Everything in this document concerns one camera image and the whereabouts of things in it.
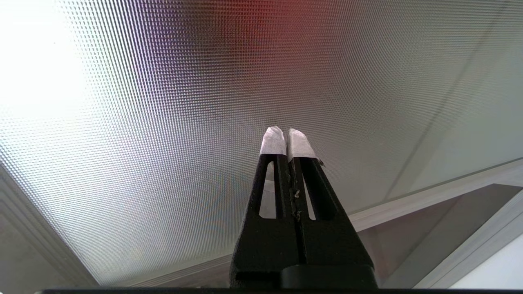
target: frosted glass panel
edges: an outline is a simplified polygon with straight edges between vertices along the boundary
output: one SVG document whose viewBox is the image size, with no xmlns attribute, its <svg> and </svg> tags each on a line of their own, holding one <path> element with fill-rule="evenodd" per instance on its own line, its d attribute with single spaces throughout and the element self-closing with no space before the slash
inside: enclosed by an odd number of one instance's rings
<svg viewBox="0 0 523 294">
<path fill-rule="evenodd" d="M 0 159 L 99 283 L 154 277 L 231 253 L 268 126 L 347 212 L 522 156 L 522 8 L 4 0 Z"/>
</svg>

